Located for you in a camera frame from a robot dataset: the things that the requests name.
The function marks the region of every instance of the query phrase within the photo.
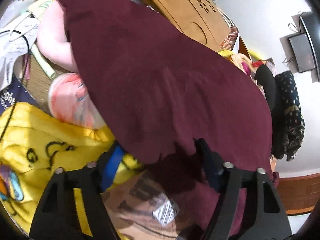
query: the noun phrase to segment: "television screen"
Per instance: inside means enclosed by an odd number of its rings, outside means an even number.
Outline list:
[[[299,34],[288,39],[296,58],[299,73],[314,69],[316,67],[315,60],[307,35],[305,33]]]
[[[320,23],[317,16],[312,13],[303,13],[300,16],[300,20],[303,27],[306,30],[307,37],[309,39],[311,49],[313,51],[313,56],[317,68],[318,79],[319,75],[319,60],[320,60]]]

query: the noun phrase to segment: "white wall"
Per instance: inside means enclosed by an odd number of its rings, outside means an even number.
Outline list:
[[[272,57],[278,73],[289,68],[282,62],[291,53],[286,36],[288,27],[299,11],[310,11],[304,0],[217,0],[216,4],[234,21],[248,49],[263,58]],[[281,177],[303,176],[320,172],[320,83],[313,82],[311,73],[294,74],[306,123],[305,138],[295,160],[278,161]]]
[[[307,220],[309,215],[310,214],[288,217],[289,223],[290,223],[290,226],[291,226],[291,231],[292,231],[293,234],[298,232],[298,230],[301,228],[303,223]]]

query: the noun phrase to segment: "yellow bag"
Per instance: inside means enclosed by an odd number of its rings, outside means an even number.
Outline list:
[[[11,109],[0,117],[0,134]],[[62,123],[35,106],[17,103],[0,142],[0,197],[4,207],[29,233],[36,207],[55,169],[81,169],[88,162],[96,161],[114,141],[114,135],[106,126],[96,131]],[[136,175],[136,169],[141,167],[129,154],[123,161],[132,169],[121,164],[114,179],[116,185]],[[81,228],[91,235],[80,191],[75,198]]]

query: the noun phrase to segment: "cartoon drawing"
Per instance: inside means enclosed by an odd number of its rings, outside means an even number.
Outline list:
[[[0,197],[3,201],[12,198],[22,201],[24,198],[17,174],[8,166],[0,162]]]

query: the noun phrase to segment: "cable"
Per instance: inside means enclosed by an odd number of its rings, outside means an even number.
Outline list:
[[[294,61],[294,59],[293,59],[293,57],[291,57],[289,60],[284,61],[283,63],[291,63],[291,62],[293,62],[293,61]]]
[[[297,27],[296,27],[293,23],[289,23],[289,24],[288,24],[288,27],[289,27],[289,29],[290,29],[291,31],[293,31],[293,32],[295,32],[295,33],[299,33]]]
[[[293,24],[293,23],[289,23],[288,24],[288,27],[289,27],[289,29],[291,30],[291,31],[293,31],[293,32],[295,32],[295,33],[300,33],[300,34],[302,34],[302,32],[301,32],[301,16],[304,14],[304,13],[306,13],[307,15],[309,15],[307,12],[298,12],[298,15],[299,15],[299,30],[298,30],[298,28]]]
[[[8,33],[8,32],[10,32],[10,30],[1,32],[0,35],[3,34],[3,33]],[[18,34],[22,34],[21,32],[16,31],[16,30],[13,30],[12,32],[15,32],[15,33],[18,33]],[[24,41],[26,42],[27,48],[28,48],[27,53],[29,53],[29,52],[30,52],[29,42],[28,42],[28,40],[27,40],[27,38],[25,37],[24,34],[22,34],[21,37],[22,37],[22,38],[24,39]],[[23,82],[24,76],[26,75],[26,70],[27,70],[27,68],[25,67],[25,68],[24,68],[23,75],[22,75],[21,83]],[[10,112],[10,115],[9,115],[9,118],[8,118],[7,123],[5,124],[4,129],[3,129],[3,131],[2,131],[2,134],[1,134],[1,136],[0,136],[0,143],[1,143],[2,139],[3,139],[3,137],[4,137],[4,134],[5,134],[8,126],[9,126],[10,120],[11,120],[12,115],[13,115],[13,111],[14,111],[15,108],[16,108],[16,104],[18,103],[18,100],[19,100],[19,97],[20,97],[20,92],[21,92],[22,89],[23,89],[23,86],[21,85],[21,86],[20,86],[20,89],[19,89],[19,91],[18,91],[18,93],[17,93],[17,100],[13,103],[13,106],[12,106],[12,109],[11,109],[11,112]]]

